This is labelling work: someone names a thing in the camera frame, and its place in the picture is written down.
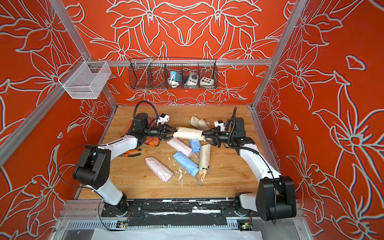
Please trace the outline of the beige umbrella back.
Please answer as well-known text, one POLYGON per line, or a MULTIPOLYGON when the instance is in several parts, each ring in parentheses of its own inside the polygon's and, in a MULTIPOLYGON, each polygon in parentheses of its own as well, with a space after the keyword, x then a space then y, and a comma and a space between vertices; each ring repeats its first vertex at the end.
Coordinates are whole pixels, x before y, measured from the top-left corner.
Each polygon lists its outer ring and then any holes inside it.
POLYGON ((204 141, 205 137, 203 136, 202 130, 191 129, 186 127, 177 127, 177 131, 173 133, 174 138, 204 141))

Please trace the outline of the beige umbrella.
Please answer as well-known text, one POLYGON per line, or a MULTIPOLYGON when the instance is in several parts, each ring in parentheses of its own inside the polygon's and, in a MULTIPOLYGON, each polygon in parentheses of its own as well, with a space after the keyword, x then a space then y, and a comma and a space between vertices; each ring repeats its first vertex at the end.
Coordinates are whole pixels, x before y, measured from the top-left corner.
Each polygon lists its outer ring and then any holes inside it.
POLYGON ((199 174, 206 175, 210 169, 211 145, 203 145, 200 150, 199 174))
POLYGON ((206 122, 204 119, 198 119, 195 116, 191 117, 189 124, 194 128, 202 131, 207 131, 210 129, 210 123, 206 122))
POLYGON ((177 127, 177 131, 173 133, 174 138, 204 141, 205 137, 203 136, 202 130, 191 129, 186 127, 177 127))

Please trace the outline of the blue umbrella back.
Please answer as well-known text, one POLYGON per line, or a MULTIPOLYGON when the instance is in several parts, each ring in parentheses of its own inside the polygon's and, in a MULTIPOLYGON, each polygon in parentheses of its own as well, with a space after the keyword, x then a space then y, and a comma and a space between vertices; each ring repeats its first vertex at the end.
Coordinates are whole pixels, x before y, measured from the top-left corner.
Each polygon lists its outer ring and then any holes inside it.
POLYGON ((193 153, 199 153, 201 151, 201 143, 198 140, 189 140, 190 148, 193 153))

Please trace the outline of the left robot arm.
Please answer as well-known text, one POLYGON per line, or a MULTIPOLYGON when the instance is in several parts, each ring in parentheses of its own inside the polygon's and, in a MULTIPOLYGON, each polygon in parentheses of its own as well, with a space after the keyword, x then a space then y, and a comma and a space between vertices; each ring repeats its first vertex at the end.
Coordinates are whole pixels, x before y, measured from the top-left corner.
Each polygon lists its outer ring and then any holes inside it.
POLYGON ((121 138, 104 145, 84 147, 73 179, 96 192, 112 215, 124 216, 129 211, 127 196, 110 180, 111 161, 143 144, 171 139, 177 129, 168 125, 169 119, 166 114, 158 114, 152 103, 140 101, 134 108, 131 125, 121 138))

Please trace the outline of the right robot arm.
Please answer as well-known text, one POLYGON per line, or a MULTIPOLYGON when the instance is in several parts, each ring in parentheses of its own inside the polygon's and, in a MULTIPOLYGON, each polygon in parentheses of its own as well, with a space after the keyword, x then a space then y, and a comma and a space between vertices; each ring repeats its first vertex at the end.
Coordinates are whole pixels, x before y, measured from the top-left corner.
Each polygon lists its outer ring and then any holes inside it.
POLYGON ((259 152, 255 141, 246 136, 245 122, 236 117, 237 108, 226 123, 219 121, 215 127, 203 131, 205 141, 212 146, 235 150, 245 160, 258 180, 253 193, 239 193, 235 197, 237 211, 249 210, 259 214, 263 221, 275 221, 297 216, 294 181, 284 177, 259 152))

